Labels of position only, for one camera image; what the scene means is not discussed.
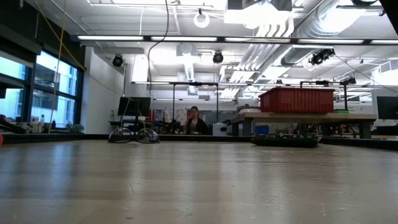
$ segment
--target wooden floor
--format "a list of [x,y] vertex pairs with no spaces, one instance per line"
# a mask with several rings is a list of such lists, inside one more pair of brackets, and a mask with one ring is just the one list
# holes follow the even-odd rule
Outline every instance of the wooden floor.
[[398,223],[398,154],[197,142],[4,146],[0,223]]

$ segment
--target red crate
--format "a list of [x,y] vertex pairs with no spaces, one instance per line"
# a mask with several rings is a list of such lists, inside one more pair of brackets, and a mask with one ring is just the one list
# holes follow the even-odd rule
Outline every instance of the red crate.
[[261,111],[274,113],[332,113],[332,89],[273,88],[259,96]]

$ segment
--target person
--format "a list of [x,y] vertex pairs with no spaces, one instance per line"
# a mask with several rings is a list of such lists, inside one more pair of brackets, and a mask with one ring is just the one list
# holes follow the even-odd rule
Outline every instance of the person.
[[196,106],[191,107],[192,117],[185,122],[185,134],[207,134],[206,123],[199,118],[199,110]]

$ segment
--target workbench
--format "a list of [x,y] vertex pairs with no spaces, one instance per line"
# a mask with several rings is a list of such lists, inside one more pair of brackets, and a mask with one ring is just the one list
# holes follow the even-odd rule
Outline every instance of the workbench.
[[371,123],[375,114],[284,114],[284,113],[243,113],[231,120],[233,136],[239,136],[239,124],[243,126],[243,136],[252,135],[252,122],[256,123],[305,123],[305,124],[358,124],[361,139],[371,139]]

